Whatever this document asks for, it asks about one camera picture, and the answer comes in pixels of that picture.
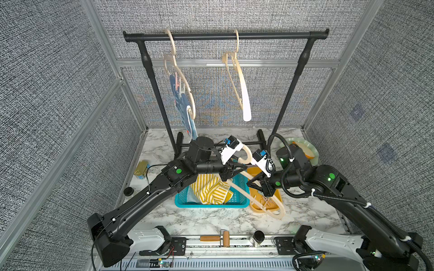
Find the white right arm base mount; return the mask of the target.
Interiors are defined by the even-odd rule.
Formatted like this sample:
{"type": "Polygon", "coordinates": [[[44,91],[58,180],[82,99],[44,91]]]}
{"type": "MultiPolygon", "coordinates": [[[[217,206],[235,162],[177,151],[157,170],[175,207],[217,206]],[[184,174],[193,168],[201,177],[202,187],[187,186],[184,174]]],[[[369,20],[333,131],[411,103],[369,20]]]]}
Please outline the white right arm base mount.
{"type": "Polygon", "coordinates": [[[293,237],[293,245],[299,253],[325,251],[361,263],[358,249],[367,249],[369,241],[360,235],[333,234],[302,225],[293,237]]]}

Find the yellow striped towel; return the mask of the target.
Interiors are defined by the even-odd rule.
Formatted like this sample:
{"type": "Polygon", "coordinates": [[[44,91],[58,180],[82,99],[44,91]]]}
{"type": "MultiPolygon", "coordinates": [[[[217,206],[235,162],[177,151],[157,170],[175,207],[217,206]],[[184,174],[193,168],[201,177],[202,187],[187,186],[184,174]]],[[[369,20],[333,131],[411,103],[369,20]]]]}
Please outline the yellow striped towel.
{"type": "Polygon", "coordinates": [[[204,205],[224,205],[234,196],[231,187],[216,174],[198,175],[190,188],[200,203],[204,205]]]}

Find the beige hanger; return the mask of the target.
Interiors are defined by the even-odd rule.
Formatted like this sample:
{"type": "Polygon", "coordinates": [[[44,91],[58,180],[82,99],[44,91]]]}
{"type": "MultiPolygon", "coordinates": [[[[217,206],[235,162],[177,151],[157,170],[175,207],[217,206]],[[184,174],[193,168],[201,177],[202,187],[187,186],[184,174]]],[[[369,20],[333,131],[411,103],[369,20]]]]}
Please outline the beige hanger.
{"type": "Polygon", "coordinates": [[[236,35],[235,50],[224,52],[222,62],[226,67],[238,105],[243,112],[243,121],[249,122],[252,119],[252,111],[245,77],[237,57],[240,46],[240,36],[237,29],[234,30],[234,34],[236,35]]]}
{"type": "Polygon", "coordinates": [[[167,76],[169,76],[170,73],[169,73],[167,63],[172,65],[173,68],[175,69],[175,78],[179,80],[180,92],[184,93],[186,96],[188,96],[187,100],[189,100],[189,106],[187,106],[187,112],[188,112],[189,116],[191,117],[191,119],[195,120],[196,119],[196,104],[194,101],[193,93],[191,91],[189,82],[186,79],[186,77],[185,77],[184,73],[182,72],[182,70],[180,69],[180,67],[177,65],[177,61],[176,61],[176,54],[177,53],[176,53],[176,46],[175,46],[175,41],[174,41],[173,35],[168,28],[165,29],[165,34],[169,37],[169,40],[171,43],[171,53],[170,53],[170,55],[165,55],[164,59],[163,59],[165,71],[167,73],[167,76]]]}
{"type": "MultiPolygon", "coordinates": [[[[251,152],[250,148],[248,148],[247,145],[244,144],[242,150],[247,154],[247,158],[245,159],[239,158],[237,162],[241,164],[245,164],[245,165],[249,164],[253,166],[251,164],[253,153],[251,152]]],[[[234,184],[231,180],[227,181],[228,185],[231,188],[235,189],[236,191],[240,192],[248,200],[250,200],[250,204],[252,206],[256,206],[263,213],[269,215],[274,219],[281,220],[286,214],[282,202],[275,195],[272,197],[265,197],[262,194],[261,185],[259,184],[258,180],[255,180],[254,176],[249,174],[246,170],[241,172],[240,174],[248,179],[246,186],[248,186],[249,189],[256,191],[254,195],[247,193],[245,190],[241,189],[238,185],[234,184]]]]}

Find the dark blue hello towel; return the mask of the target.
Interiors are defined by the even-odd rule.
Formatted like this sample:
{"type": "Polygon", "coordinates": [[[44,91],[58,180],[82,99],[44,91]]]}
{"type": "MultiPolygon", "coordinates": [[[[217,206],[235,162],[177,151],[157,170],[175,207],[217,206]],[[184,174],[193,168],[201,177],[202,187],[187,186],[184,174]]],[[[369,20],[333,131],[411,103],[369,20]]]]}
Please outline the dark blue hello towel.
{"type": "Polygon", "coordinates": [[[180,92],[179,80],[175,78],[175,74],[169,75],[171,92],[174,96],[176,110],[182,120],[184,128],[187,134],[190,136],[190,141],[195,140],[197,135],[196,126],[194,120],[191,119],[187,112],[187,106],[189,106],[189,100],[184,93],[180,92]]]}

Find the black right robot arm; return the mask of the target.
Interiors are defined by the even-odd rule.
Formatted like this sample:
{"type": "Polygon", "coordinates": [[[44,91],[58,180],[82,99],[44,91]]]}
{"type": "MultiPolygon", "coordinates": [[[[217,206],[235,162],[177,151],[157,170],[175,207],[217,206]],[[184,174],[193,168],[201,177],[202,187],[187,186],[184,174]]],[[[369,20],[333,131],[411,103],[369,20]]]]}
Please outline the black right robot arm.
{"type": "Polygon", "coordinates": [[[336,234],[317,233],[301,226],[293,245],[301,255],[320,252],[347,257],[364,265],[369,271],[416,271],[423,261],[428,271],[433,265],[422,251],[423,238],[394,225],[370,202],[363,199],[337,169],[328,165],[312,166],[303,150],[295,144],[285,145],[277,152],[282,170],[277,171],[267,150],[257,150],[251,163],[262,170],[254,177],[260,183],[249,186],[272,195],[281,189],[291,198],[314,197],[325,201],[342,213],[360,230],[360,235],[347,238],[336,234]]]}

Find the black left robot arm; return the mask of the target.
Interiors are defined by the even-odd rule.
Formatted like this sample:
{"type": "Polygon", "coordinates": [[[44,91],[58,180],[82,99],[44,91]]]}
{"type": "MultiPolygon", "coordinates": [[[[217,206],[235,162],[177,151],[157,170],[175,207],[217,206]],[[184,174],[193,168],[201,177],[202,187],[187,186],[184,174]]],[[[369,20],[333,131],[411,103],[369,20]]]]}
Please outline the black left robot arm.
{"type": "Polygon", "coordinates": [[[247,169],[252,153],[234,136],[216,148],[213,140],[201,136],[192,140],[188,151],[167,163],[161,173],[127,203],[101,215],[92,214],[87,224],[92,251],[97,251],[104,267],[111,267],[128,255],[134,241],[130,230],[168,198],[196,182],[198,175],[217,173],[227,181],[247,169]]]}

